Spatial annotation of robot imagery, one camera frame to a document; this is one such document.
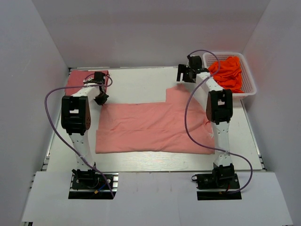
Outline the white perforated plastic basket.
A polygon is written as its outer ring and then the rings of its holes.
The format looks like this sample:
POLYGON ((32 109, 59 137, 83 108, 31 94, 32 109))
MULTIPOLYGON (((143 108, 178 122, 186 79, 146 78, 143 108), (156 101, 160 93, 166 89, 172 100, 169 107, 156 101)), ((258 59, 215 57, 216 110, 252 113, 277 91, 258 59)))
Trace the white perforated plastic basket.
MULTIPOLYGON (((252 96, 256 94, 256 86, 254 83, 254 80, 252 78, 252 74, 250 72, 250 69, 247 65, 247 62, 244 58, 244 56, 240 53, 235 52, 215 52, 213 55, 210 53, 204 53, 203 54, 203 61, 205 68, 209 68, 212 63, 215 61, 218 62, 218 70, 220 69, 220 61, 226 60, 228 57, 238 57, 240 61, 240 66, 242 70, 242 91, 244 93, 232 93, 234 99, 243 99, 247 96, 252 96)), ((214 80, 214 78, 210 78, 208 81, 205 82, 203 85, 203 89, 206 91, 218 91, 224 89, 220 85, 217 84, 217 82, 214 80)))

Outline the salmon pink t shirt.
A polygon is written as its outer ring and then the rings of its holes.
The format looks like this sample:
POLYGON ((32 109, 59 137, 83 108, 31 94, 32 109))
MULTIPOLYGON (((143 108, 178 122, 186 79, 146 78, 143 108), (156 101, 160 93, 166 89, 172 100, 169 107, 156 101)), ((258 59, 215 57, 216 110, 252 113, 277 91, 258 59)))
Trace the salmon pink t shirt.
POLYGON ((96 154, 138 151, 212 154, 214 136, 210 121, 200 103, 184 84, 166 89, 165 102, 106 104, 102 107, 96 131, 96 154))

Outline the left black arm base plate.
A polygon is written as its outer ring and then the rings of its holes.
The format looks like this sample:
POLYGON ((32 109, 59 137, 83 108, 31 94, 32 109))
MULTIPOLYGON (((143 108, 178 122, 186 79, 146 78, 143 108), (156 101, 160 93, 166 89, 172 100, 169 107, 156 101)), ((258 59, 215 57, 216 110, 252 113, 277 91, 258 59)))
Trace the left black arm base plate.
POLYGON ((118 173, 102 176, 97 172, 72 171, 69 200, 113 200, 118 187, 118 173))

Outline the crumpled orange t shirt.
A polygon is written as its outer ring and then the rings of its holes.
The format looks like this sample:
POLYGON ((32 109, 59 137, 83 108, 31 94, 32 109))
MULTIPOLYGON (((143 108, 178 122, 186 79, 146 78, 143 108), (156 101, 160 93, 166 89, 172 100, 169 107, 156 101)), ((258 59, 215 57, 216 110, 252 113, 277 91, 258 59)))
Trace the crumpled orange t shirt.
POLYGON ((230 89, 233 93, 244 93, 242 91, 242 70, 237 56, 230 56, 226 60, 215 61, 208 68, 213 75, 214 80, 224 89, 230 89))

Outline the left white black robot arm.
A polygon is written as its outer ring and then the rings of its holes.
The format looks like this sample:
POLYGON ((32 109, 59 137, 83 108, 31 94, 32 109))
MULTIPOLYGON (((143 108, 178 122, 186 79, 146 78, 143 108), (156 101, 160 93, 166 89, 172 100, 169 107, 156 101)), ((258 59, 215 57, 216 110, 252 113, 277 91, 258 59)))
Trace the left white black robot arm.
POLYGON ((99 184, 99 176, 94 170, 96 163, 92 158, 88 140, 88 130, 92 124, 90 104, 96 102, 103 105, 107 98, 104 87, 93 86, 91 83, 62 98, 61 125, 76 150, 77 167, 72 172, 79 182, 84 182, 90 188, 99 184))

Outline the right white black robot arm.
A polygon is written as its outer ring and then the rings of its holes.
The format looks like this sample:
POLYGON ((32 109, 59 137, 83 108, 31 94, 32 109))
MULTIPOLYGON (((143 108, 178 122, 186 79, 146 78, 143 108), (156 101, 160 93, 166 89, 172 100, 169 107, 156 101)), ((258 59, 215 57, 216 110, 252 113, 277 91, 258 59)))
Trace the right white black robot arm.
POLYGON ((200 74, 200 83, 192 91, 184 112, 184 126, 186 133, 189 133, 187 126, 187 112, 189 103, 201 85, 205 85, 207 92, 206 117, 211 122, 214 134, 214 150, 219 155, 213 163, 212 181, 216 187, 222 188, 234 178, 235 171, 230 157, 229 125, 233 116, 233 100, 230 89, 223 89, 210 75, 205 68, 193 70, 187 65, 179 64, 177 69, 177 81, 197 82, 197 74, 200 74))

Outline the folded dusty red t shirt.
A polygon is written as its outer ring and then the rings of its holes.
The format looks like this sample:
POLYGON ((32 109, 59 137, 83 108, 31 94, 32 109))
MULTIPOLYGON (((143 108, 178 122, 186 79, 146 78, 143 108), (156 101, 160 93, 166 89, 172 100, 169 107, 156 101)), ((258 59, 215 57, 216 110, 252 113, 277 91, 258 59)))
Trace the folded dusty red t shirt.
MULTIPOLYGON (((95 71, 79 71, 73 70, 69 75, 66 87, 75 87, 75 86, 83 86, 83 80, 88 78, 94 78, 95 71)), ((67 96, 71 96, 77 93, 80 88, 72 88, 72 89, 65 89, 65 94, 67 96)))

